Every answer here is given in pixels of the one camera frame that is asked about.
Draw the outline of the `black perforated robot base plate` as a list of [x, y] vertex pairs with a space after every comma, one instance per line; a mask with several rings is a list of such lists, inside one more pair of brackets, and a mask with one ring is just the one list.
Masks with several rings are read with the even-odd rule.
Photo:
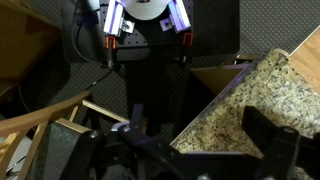
[[[61, 10], [64, 56], [69, 63], [90, 62], [101, 64], [107, 61], [105, 34], [102, 23], [108, 0], [65, 0]], [[218, 19], [216, 5], [209, 5], [209, 0], [193, 0], [193, 8], [187, 10], [193, 15], [194, 44], [200, 47], [187, 47], [185, 56], [213, 56], [235, 54], [240, 49], [240, 1], [239, 1], [239, 35], [236, 30], [229, 30], [235, 20], [222, 25]], [[143, 60], [151, 56], [178, 57], [181, 46], [176, 46], [180, 33], [173, 30], [161, 31], [156, 19], [138, 21], [131, 34], [122, 34], [117, 40], [114, 59], [118, 62]]]

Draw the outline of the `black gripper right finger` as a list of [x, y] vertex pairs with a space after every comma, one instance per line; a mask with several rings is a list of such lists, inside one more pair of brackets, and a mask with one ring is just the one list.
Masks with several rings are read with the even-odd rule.
[[295, 167], [320, 179], [320, 133], [312, 138], [289, 126], [276, 126], [254, 106], [246, 106], [242, 129], [263, 154], [255, 173], [258, 180], [293, 180]]

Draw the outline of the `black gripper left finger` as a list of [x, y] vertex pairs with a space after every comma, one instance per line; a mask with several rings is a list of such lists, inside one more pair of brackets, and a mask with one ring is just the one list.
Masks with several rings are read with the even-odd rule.
[[242, 153], [180, 153], [140, 129], [122, 125], [119, 136], [147, 160], [146, 173], [138, 180], [254, 180], [260, 163]]

